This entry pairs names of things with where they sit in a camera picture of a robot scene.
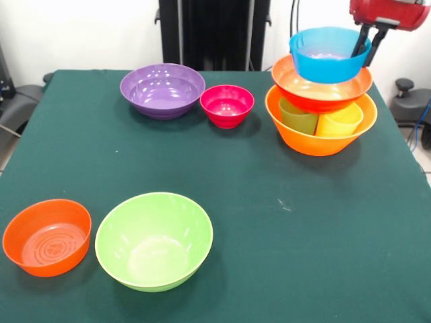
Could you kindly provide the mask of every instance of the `blue cable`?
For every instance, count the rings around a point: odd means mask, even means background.
[[[413,149],[411,150],[412,153],[415,151],[416,147],[418,146],[418,129],[419,129],[421,122],[423,121],[423,119],[427,115],[428,111],[430,110],[430,105],[431,105],[431,99],[428,101],[428,104],[426,105],[426,109],[425,109],[424,113],[422,113],[419,121],[417,121],[417,123],[415,124],[415,127],[413,129],[415,131],[416,135],[415,135],[415,145],[414,145]]]

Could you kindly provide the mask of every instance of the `white wall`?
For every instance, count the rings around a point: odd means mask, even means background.
[[[56,69],[162,62],[158,0],[0,0],[0,43],[17,85]]]
[[[290,0],[272,0],[263,67],[289,52]],[[0,42],[17,85],[56,69],[134,69],[162,61],[158,0],[0,0]],[[356,28],[348,0],[301,0],[300,29]],[[431,87],[431,17],[414,32],[389,31],[372,64],[384,99],[398,77]]]

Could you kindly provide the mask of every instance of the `floor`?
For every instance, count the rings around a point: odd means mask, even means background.
[[[411,132],[411,128],[400,128],[401,133],[403,134],[404,138],[407,140],[409,137],[409,134]],[[425,151],[422,148],[422,145],[420,143],[420,135],[421,131],[418,132],[418,146],[416,147],[415,151],[413,152],[413,156],[415,157],[416,161],[421,165],[424,172],[426,173],[426,177],[428,179],[428,183],[431,186],[431,151]],[[0,155],[0,176],[3,170],[7,167],[7,163],[12,156],[13,151],[17,147],[19,143],[19,139],[12,139],[7,148],[5,149],[5,153],[3,155]]]
[[[3,154],[0,155],[0,176],[3,173],[3,170],[6,168],[9,159],[12,156],[13,151],[17,147],[19,142],[18,138],[13,138],[6,146]]]
[[[400,128],[401,133],[403,134],[405,140],[409,137],[411,133],[411,128]],[[420,143],[420,136],[422,134],[422,130],[419,129],[418,131],[418,146],[413,151],[413,156],[415,157],[416,161],[421,165],[422,169],[425,172],[426,178],[428,180],[429,185],[431,186],[431,150],[426,151],[422,148],[422,145]],[[412,150],[414,147],[414,138],[413,138],[413,144],[411,145]]]

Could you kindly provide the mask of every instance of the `yellow cup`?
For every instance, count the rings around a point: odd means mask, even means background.
[[[286,126],[300,133],[306,133],[307,135],[314,134],[317,119],[319,118],[317,114],[302,111],[285,98],[280,99],[279,106],[281,119]]]
[[[316,136],[345,137],[352,135],[364,120],[364,113],[356,103],[347,108],[319,116]]]

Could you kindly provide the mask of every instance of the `purple bowl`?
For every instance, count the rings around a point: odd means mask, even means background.
[[[202,75],[178,64],[136,69],[120,84],[121,94],[140,113],[154,119],[178,118],[189,111],[205,90]]]

